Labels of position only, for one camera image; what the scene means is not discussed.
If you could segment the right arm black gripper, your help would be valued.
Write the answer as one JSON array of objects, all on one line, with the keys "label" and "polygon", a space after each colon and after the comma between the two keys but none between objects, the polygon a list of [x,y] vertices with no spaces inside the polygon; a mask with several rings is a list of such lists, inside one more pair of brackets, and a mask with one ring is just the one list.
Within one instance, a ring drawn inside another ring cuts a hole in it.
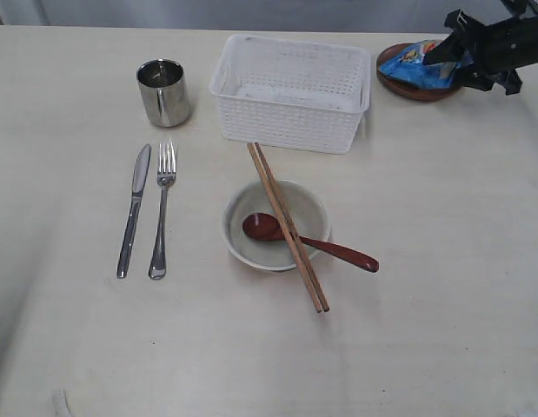
[{"label": "right arm black gripper", "polygon": [[521,91],[517,70],[538,63],[538,15],[521,15],[485,25],[462,10],[449,13],[452,33],[425,53],[424,65],[459,63],[453,84],[490,91],[496,83],[507,96]]}]

